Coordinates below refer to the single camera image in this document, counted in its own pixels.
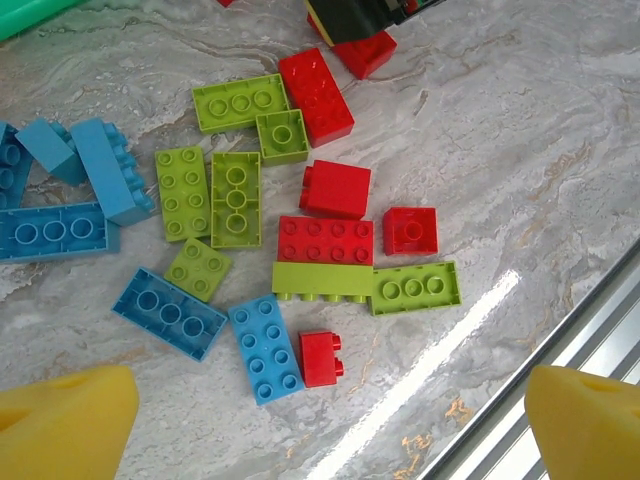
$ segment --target marble countertop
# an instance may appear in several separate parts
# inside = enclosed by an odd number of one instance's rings
[[[156,215],[123,230],[119,255],[0,266],[0,389],[130,365],[141,403],[119,480],[415,478],[638,235],[639,14],[625,0],[448,0],[390,29],[398,51],[366,81],[301,0],[92,0],[1,44],[0,118],[115,122],[156,198],[155,150],[257,147],[252,130],[202,135],[192,87],[320,46],[356,126],[311,158],[373,169],[377,227],[390,205],[437,207],[439,255],[388,258],[378,242],[376,264],[455,260],[464,303],[377,318],[282,303],[290,334],[342,336],[346,375],[259,408],[229,328],[198,364],[110,313],[138,265],[163,272],[180,248]],[[231,253],[217,306],[269,292],[304,166],[264,170],[264,247]],[[92,198],[35,166],[24,203]]]

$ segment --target green plastic object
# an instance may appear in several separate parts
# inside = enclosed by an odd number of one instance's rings
[[[83,0],[0,0],[0,42]]]
[[[164,274],[165,280],[208,302],[231,268],[231,259],[195,238],[188,239]]]
[[[265,167],[307,160],[309,140],[300,110],[260,115],[256,123]]]
[[[254,127],[257,115],[289,109],[279,73],[194,88],[192,92],[203,133]]]
[[[211,175],[211,247],[262,245],[260,154],[214,153]]]
[[[373,272],[373,315],[460,305],[454,262],[384,268]]]
[[[304,301],[323,296],[329,302],[365,303],[371,295],[373,267],[324,263],[274,262],[272,290],[279,300],[294,294]]]
[[[156,171],[167,241],[208,236],[211,209],[202,148],[156,152]]]

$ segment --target blue lego brick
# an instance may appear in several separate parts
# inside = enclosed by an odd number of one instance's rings
[[[149,218],[153,200],[116,126],[92,118],[71,127],[71,138],[107,219],[126,227]]]
[[[64,260],[120,251],[120,228],[98,202],[0,211],[0,263]]]
[[[31,154],[16,140],[17,132],[0,122],[0,210],[20,206],[33,163]]]
[[[275,295],[233,307],[229,318],[258,405],[304,388]]]
[[[54,177],[74,187],[87,180],[71,134],[58,122],[38,118],[18,132],[16,139]]]
[[[138,269],[111,310],[198,362],[228,320],[145,268]]]

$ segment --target red lego brick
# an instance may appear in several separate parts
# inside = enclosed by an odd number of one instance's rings
[[[316,160],[302,179],[300,208],[307,214],[360,220],[367,213],[371,170]]]
[[[278,261],[373,265],[373,222],[282,216]]]
[[[318,34],[320,33],[311,15],[307,15],[307,22]],[[382,31],[371,38],[340,43],[331,47],[331,51],[356,78],[364,80],[387,63],[397,47],[398,44],[391,35]]]
[[[387,255],[438,253],[435,208],[393,207],[384,214],[382,225]]]
[[[342,348],[340,336],[332,332],[301,332],[300,367],[307,388],[335,385],[344,375],[342,362],[334,352]]]
[[[355,121],[320,50],[283,58],[278,65],[292,103],[302,110],[312,147],[351,133]]]

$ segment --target upside-down lego brick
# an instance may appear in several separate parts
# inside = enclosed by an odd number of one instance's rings
[[[231,268],[231,259],[195,238],[185,242],[165,280],[198,300],[208,302]]]
[[[116,126],[92,118],[71,127],[71,138],[107,219],[126,227],[149,218],[153,200]]]
[[[365,303],[373,286],[373,267],[368,265],[328,265],[323,263],[274,262],[272,290],[280,300],[300,295],[303,301],[324,297]]]
[[[98,202],[0,211],[0,263],[64,260],[120,251],[120,229]]]
[[[320,34],[311,15],[307,15],[307,22]],[[396,41],[383,30],[364,40],[334,45],[331,51],[356,78],[364,80],[387,63],[397,47]]]
[[[309,157],[309,142],[300,110],[258,115],[256,124],[265,167],[305,162]]]
[[[138,269],[111,310],[198,362],[228,320],[145,268]]]
[[[279,73],[192,90],[203,133],[253,127],[256,116],[289,110]]]
[[[33,157],[16,140],[18,131],[0,122],[0,210],[18,208],[22,201]]]
[[[320,50],[283,58],[278,68],[294,105],[302,110],[312,147],[351,133],[355,121]]]
[[[384,253],[431,255],[438,253],[436,209],[392,207],[382,219]]]
[[[262,245],[260,154],[214,153],[211,175],[211,247]]]
[[[460,305],[454,262],[373,271],[369,306],[373,315]]]
[[[235,306],[229,318],[258,405],[304,388],[275,296]]]
[[[316,160],[302,180],[300,208],[307,214],[360,220],[367,212],[371,170]]]
[[[373,265],[373,222],[282,216],[278,261]]]
[[[211,208],[200,147],[156,152],[158,190],[168,242],[211,234]]]
[[[344,366],[335,357],[342,348],[340,336],[332,332],[300,332],[300,368],[307,388],[335,385]]]
[[[71,134],[58,122],[38,118],[18,132],[16,139],[54,177],[73,186],[87,180]]]

